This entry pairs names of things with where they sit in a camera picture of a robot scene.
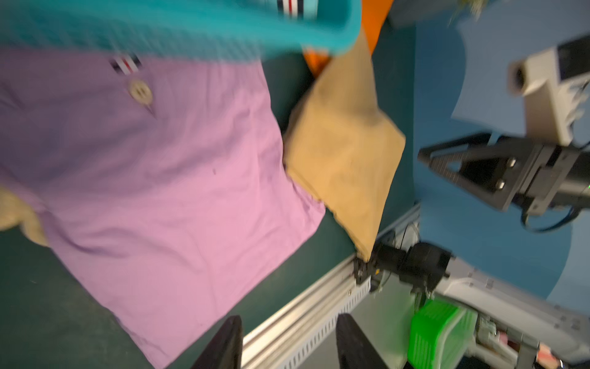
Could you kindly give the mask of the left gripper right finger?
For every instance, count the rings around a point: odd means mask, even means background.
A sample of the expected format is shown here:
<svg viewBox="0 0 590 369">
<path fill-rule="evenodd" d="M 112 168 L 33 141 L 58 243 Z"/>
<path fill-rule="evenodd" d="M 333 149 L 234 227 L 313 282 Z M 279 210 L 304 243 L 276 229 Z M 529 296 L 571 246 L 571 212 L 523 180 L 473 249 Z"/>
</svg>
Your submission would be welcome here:
<svg viewBox="0 0 590 369">
<path fill-rule="evenodd" d="M 338 316 L 336 347 L 340 369 L 388 369 L 350 314 Z"/>
</svg>

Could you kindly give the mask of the folded orange pants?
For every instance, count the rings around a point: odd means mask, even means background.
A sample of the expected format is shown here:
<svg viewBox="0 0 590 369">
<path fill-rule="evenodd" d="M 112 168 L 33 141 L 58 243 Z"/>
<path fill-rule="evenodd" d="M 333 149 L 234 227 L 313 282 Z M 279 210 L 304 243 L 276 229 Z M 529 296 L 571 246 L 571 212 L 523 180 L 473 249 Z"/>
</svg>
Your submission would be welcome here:
<svg viewBox="0 0 590 369">
<path fill-rule="evenodd" d="M 389 15 L 394 0 L 363 0 L 361 27 L 367 40 L 370 54 L 373 54 L 381 29 Z M 308 50 L 304 52 L 304 60 L 314 78 L 317 78 L 327 67 L 332 55 L 326 52 Z"/>
</svg>

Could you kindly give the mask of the small potted green plant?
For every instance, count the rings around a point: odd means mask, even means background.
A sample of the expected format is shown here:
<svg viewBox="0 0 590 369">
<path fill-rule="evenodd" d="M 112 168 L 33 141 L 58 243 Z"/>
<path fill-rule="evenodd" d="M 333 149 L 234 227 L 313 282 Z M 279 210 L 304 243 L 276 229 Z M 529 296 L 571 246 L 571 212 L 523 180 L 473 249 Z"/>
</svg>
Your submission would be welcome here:
<svg viewBox="0 0 590 369">
<path fill-rule="evenodd" d="M 394 28 L 402 29 L 447 11 L 452 12 L 450 22 L 462 14 L 478 19 L 488 4 L 488 0 L 395 0 L 387 20 Z"/>
</svg>

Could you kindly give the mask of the aluminium front rail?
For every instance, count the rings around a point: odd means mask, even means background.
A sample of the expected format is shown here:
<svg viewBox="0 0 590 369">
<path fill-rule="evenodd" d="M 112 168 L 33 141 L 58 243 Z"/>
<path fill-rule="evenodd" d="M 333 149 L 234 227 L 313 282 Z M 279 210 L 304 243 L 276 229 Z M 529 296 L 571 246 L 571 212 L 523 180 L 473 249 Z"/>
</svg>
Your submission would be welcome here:
<svg viewBox="0 0 590 369">
<path fill-rule="evenodd" d="M 336 367 L 336 320 L 349 313 L 391 368 L 406 362 L 414 298 L 387 272 L 364 278 L 355 269 L 355 251 L 344 230 L 326 215 L 315 240 L 343 255 L 310 287 L 244 338 L 244 368 Z"/>
</svg>

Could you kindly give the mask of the cream folded shorts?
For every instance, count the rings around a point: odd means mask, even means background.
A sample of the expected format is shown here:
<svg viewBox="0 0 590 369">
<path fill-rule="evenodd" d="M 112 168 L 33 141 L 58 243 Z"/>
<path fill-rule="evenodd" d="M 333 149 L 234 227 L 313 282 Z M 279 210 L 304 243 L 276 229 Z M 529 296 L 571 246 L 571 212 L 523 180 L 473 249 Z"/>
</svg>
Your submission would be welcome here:
<svg viewBox="0 0 590 369">
<path fill-rule="evenodd" d="M 1 187 L 1 230 L 18 227 L 29 241 L 48 247 L 38 216 L 33 209 L 15 193 Z"/>
</svg>

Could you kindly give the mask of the purple pants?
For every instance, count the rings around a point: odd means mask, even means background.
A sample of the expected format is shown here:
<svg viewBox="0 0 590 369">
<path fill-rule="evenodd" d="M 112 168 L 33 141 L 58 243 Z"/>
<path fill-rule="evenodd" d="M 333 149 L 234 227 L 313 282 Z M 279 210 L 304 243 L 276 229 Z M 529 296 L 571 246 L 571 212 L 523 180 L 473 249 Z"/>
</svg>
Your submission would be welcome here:
<svg viewBox="0 0 590 369">
<path fill-rule="evenodd" d="M 318 229 L 258 62 L 1 52 L 1 183 L 165 368 Z"/>
</svg>

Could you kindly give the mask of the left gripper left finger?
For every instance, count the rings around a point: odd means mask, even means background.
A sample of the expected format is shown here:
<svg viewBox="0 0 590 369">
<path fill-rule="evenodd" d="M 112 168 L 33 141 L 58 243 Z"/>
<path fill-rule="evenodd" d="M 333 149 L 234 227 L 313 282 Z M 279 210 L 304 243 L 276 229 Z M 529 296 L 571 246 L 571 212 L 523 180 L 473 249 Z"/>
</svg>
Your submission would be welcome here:
<svg viewBox="0 0 590 369">
<path fill-rule="evenodd" d="M 240 369 L 244 330 L 238 315 L 230 316 L 203 350 L 191 369 Z"/>
</svg>

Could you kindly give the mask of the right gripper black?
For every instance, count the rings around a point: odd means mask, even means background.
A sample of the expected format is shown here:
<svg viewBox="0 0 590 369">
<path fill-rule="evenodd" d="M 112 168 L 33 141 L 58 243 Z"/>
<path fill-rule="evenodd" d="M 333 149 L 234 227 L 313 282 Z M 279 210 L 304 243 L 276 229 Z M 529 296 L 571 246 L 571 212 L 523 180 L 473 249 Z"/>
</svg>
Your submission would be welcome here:
<svg viewBox="0 0 590 369">
<path fill-rule="evenodd" d="M 481 202 L 525 215 L 589 209 L 589 151 L 479 132 L 420 149 L 418 161 Z"/>
</svg>

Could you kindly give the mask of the green plastic crate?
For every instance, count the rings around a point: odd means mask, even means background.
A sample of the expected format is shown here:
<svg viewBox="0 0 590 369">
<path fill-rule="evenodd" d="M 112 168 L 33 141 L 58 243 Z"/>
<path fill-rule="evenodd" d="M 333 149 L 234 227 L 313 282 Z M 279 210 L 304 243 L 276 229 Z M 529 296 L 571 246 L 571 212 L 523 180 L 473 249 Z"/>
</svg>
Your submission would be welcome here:
<svg viewBox="0 0 590 369">
<path fill-rule="evenodd" d="M 428 300 L 413 316 L 407 361 L 415 369 L 454 369 L 475 337 L 478 314 L 444 300 Z"/>
</svg>

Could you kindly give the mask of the teal pants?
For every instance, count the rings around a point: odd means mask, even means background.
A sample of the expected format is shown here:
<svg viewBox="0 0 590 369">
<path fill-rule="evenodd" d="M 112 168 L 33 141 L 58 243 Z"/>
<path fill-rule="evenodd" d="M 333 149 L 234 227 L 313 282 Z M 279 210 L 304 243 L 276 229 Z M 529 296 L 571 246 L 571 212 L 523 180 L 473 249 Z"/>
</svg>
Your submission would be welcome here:
<svg viewBox="0 0 590 369">
<path fill-rule="evenodd" d="M 3 46 L 250 61 L 347 51 L 358 1 L 4 1 Z"/>
</svg>

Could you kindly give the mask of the folded khaki pants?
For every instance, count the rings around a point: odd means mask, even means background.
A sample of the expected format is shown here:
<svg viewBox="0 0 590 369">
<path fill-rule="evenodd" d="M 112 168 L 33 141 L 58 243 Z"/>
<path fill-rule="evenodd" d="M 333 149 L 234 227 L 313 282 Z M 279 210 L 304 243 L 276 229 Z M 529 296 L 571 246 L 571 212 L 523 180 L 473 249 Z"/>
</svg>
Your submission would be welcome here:
<svg viewBox="0 0 590 369">
<path fill-rule="evenodd" d="M 405 135 L 378 106 L 370 48 L 361 33 L 291 112 L 284 164 L 369 261 L 405 146 Z"/>
</svg>

